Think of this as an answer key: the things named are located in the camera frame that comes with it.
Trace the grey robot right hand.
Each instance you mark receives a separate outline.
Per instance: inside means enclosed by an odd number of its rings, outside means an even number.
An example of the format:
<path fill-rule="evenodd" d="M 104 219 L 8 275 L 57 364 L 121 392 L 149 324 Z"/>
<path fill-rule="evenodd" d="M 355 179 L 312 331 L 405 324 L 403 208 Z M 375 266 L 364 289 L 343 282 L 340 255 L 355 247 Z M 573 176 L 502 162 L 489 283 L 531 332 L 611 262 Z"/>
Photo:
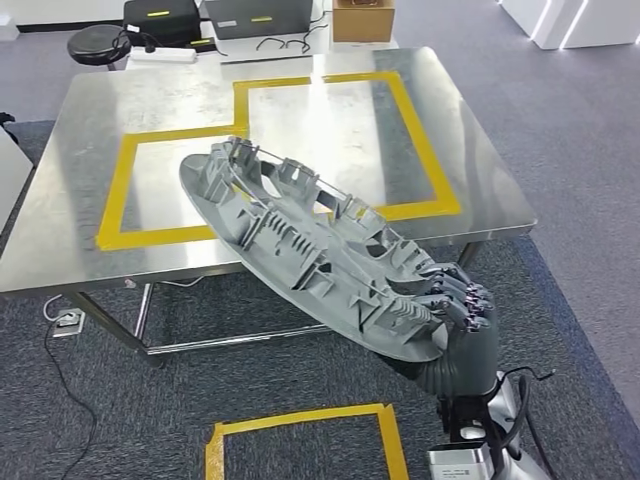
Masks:
<path fill-rule="evenodd" d="M 497 370 L 498 320 L 493 295 L 457 263 L 434 263 L 418 271 L 426 281 L 415 298 L 447 328 L 447 347 L 423 363 L 416 382 L 441 398 L 482 396 Z"/>

